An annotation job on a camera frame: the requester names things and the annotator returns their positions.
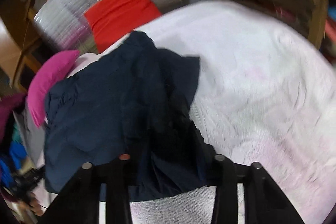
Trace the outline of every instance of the orange cushion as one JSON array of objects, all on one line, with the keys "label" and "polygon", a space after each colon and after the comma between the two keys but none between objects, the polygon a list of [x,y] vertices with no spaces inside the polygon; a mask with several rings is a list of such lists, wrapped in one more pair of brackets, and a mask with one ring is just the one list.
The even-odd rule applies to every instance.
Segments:
[{"label": "orange cushion", "polygon": [[99,52],[160,15],[151,0],[101,0],[85,13]]}]

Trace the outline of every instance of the clothing pile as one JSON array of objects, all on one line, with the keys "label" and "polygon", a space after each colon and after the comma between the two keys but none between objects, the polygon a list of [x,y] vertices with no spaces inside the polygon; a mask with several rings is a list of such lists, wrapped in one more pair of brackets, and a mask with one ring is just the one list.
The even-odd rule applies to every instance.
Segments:
[{"label": "clothing pile", "polygon": [[58,193],[84,162],[108,163],[134,145],[142,153],[131,202],[204,186],[189,119],[198,77],[198,57],[157,49],[145,33],[132,32],[116,50],[58,82],[45,99],[46,189]]},{"label": "clothing pile", "polygon": [[13,186],[13,174],[24,174],[35,167],[44,145],[44,126],[37,128],[26,105],[23,93],[4,97],[0,101],[0,193],[16,201],[8,191]]}]

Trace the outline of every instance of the red cushion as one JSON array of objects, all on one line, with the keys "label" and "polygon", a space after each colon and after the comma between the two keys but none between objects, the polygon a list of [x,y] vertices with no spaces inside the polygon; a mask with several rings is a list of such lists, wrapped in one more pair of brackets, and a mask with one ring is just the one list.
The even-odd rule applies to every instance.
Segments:
[{"label": "red cushion", "polygon": [[160,15],[151,0],[101,0],[85,13],[99,52]]}]

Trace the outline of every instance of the teal fabric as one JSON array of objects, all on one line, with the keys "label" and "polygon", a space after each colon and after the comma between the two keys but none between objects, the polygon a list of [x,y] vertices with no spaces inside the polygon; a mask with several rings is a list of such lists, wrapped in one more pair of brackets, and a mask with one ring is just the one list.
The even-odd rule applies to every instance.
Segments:
[{"label": "teal fabric", "polygon": [[20,135],[20,131],[18,129],[17,123],[14,123],[14,130],[13,130],[13,137],[12,137],[12,141],[16,142],[16,143],[22,143],[22,139],[21,139],[21,135]]}]

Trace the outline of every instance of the metal bolt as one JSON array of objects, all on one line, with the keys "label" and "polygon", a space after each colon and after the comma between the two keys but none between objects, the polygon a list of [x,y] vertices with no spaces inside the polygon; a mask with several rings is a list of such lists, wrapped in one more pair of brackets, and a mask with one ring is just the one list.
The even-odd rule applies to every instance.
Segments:
[{"label": "metal bolt", "polygon": [[215,160],[217,160],[217,161],[223,161],[223,160],[225,160],[225,156],[222,155],[222,154],[216,154],[215,155]]},{"label": "metal bolt", "polygon": [[91,167],[92,167],[92,163],[90,163],[90,162],[86,162],[82,165],[82,168],[84,170],[89,170]]},{"label": "metal bolt", "polygon": [[252,166],[254,167],[254,168],[256,168],[256,169],[261,169],[263,166],[261,165],[261,163],[260,162],[254,162],[254,163],[252,163]]}]

